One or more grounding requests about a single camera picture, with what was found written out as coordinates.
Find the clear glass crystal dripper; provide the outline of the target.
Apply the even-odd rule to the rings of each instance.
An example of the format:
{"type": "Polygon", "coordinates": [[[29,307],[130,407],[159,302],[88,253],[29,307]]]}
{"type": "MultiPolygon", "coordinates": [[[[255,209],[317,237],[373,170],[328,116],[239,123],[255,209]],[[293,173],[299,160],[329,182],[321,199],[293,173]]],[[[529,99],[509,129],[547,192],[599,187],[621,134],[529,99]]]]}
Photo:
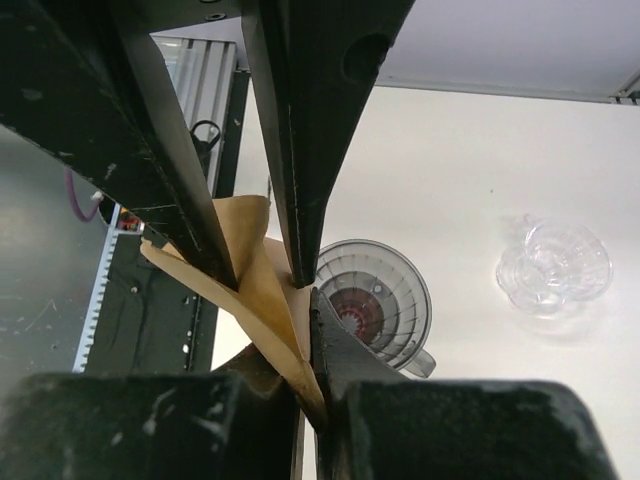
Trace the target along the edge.
{"type": "Polygon", "coordinates": [[[601,297],[613,280],[604,243],[577,223],[525,214],[501,219],[498,286],[517,309],[553,317],[601,297]]]}

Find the glass carafe red collar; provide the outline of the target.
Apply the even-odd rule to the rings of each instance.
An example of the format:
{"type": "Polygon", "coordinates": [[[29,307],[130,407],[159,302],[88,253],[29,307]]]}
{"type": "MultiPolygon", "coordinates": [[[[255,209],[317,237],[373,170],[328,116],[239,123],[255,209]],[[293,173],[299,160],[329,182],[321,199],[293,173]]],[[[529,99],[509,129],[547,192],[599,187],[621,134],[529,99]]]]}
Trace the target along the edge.
{"type": "Polygon", "coordinates": [[[345,328],[363,343],[370,345],[381,334],[383,309],[367,290],[356,287],[341,289],[329,300],[345,328]]]}

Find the clear plastic coffee dripper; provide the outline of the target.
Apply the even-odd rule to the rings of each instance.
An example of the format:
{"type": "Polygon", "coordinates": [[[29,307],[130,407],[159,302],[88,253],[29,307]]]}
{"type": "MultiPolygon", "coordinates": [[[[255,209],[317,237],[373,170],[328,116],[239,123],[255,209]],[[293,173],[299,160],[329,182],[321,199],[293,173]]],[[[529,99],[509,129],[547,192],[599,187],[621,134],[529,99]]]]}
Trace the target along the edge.
{"type": "Polygon", "coordinates": [[[320,251],[316,286],[328,300],[351,287],[371,293],[382,306],[383,328],[370,345],[358,339],[390,367],[420,379],[431,376],[436,360],[425,344],[432,302],[425,280],[405,255],[373,240],[333,243],[320,251]]]}

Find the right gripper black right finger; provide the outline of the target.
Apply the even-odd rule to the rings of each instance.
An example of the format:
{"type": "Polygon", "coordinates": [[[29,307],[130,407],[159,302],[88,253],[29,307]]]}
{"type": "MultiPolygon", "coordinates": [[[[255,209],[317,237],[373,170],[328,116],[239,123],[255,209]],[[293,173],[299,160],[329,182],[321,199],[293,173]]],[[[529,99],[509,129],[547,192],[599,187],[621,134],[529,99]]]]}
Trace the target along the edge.
{"type": "Polygon", "coordinates": [[[329,422],[321,479],[613,479],[591,415],[546,381],[412,380],[311,295],[312,366],[329,422]]]}

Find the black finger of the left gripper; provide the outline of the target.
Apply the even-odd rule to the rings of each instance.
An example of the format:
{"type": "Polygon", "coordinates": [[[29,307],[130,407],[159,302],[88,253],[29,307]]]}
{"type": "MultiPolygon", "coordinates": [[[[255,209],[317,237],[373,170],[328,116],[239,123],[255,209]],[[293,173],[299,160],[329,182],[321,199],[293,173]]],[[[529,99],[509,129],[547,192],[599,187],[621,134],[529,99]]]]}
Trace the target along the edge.
{"type": "Polygon", "coordinates": [[[295,286],[315,280],[325,212],[410,1],[245,1],[242,32],[295,286]]]}
{"type": "Polygon", "coordinates": [[[236,286],[164,58],[134,2],[3,2],[1,122],[236,286]]]}

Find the brown paper coffee filter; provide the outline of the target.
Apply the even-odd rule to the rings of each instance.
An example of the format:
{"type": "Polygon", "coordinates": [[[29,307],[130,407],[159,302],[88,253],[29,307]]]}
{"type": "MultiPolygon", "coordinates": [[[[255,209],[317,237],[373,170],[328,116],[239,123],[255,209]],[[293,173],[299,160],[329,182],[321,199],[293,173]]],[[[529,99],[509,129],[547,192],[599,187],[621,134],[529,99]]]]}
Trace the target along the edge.
{"type": "Polygon", "coordinates": [[[327,423],[323,394],[310,364],[310,286],[296,288],[284,244],[266,236],[270,201],[243,195],[213,201],[238,280],[233,291],[190,265],[166,244],[140,251],[156,267],[233,315],[255,347],[286,380],[314,428],[327,423]]]}

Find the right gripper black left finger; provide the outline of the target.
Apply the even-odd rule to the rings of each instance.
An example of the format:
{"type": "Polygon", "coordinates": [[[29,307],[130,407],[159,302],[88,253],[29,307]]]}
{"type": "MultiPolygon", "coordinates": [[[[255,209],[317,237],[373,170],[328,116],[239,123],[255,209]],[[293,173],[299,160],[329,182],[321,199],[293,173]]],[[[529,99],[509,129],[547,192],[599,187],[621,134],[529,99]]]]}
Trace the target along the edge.
{"type": "Polygon", "coordinates": [[[205,374],[38,374],[1,403],[5,479],[298,479],[301,417],[254,346],[205,374]]]}

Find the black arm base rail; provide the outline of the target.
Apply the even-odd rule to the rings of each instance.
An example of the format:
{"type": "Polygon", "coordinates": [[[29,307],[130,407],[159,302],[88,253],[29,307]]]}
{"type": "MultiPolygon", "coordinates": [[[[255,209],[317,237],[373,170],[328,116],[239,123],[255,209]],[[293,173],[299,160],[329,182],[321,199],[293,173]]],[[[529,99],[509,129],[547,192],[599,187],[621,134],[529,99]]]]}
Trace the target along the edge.
{"type": "Polygon", "coordinates": [[[120,233],[85,373],[206,372],[218,309],[139,251],[152,230],[120,233]]]}

